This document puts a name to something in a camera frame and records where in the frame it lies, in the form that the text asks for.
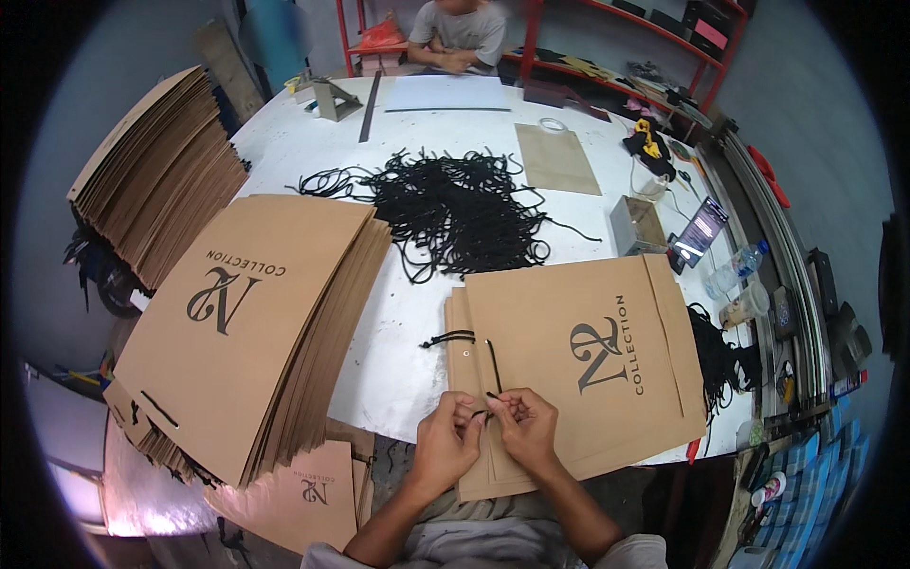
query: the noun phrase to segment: plastic cup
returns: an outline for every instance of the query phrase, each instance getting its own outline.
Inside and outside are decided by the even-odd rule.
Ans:
[[[738,297],[724,306],[717,314],[725,330],[757,318],[771,309],[768,291],[758,280],[753,281]]]

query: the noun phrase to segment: gray t-shirt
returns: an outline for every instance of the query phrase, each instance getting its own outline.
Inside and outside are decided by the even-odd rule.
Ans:
[[[486,66],[472,67],[476,73],[488,75],[502,57],[506,39],[506,12],[499,3],[482,4],[470,14],[448,15],[430,0],[414,18],[409,41],[422,46],[438,32],[442,45],[449,49],[469,49]]]
[[[618,542],[592,569],[667,569],[660,535],[637,533]],[[577,557],[558,524],[517,517],[488,522],[431,522],[414,527],[402,557],[391,569],[552,569]],[[368,569],[327,544],[312,544],[301,569]]]

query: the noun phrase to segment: tape roll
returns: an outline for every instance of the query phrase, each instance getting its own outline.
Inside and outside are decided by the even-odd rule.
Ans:
[[[542,118],[537,122],[537,125],[543,129],[544,132],[549,132],[552,135],[561,135],[565,131],[569,130],[560,121],[549,117]]]

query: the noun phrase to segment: person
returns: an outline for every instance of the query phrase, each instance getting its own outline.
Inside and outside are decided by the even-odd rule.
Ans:
[[[452,74],[497,75],[505,37],[506,14],[498,3],[430,0],[414,19],[408,60]]]
[[[327,544],[313,544],[301,567],[563,567],[572,560],[577,563],[567,555],[568,544],[594,569],[666,568],[663,538],[624,538],[616,522],[560,463],[553,450],[559,413],[530,389],[504,391],[498,399],[488,399],[487,407],[501,424],[506,451],[540,488],[559,523],[519,516],[459,521],[461,516],[452,521],[438,517],[415,527],[424,509],[480,457],[486,413],[474,414],[473,403],[467,393],[443,393],[436,411],[418,426],[413,468],[398,492],[360,528],[343,554]],[[456,504],[452,511],[472,504],[478,503]]]

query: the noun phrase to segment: plastic bag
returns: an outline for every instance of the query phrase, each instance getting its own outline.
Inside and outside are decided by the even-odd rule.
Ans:
[[[394,46],[407,41],[407,39],[401,33],[401,29],[395,21],[395,14],[389,10],[385,20],[368,30],[364,30],[360,39],[360,47]]]

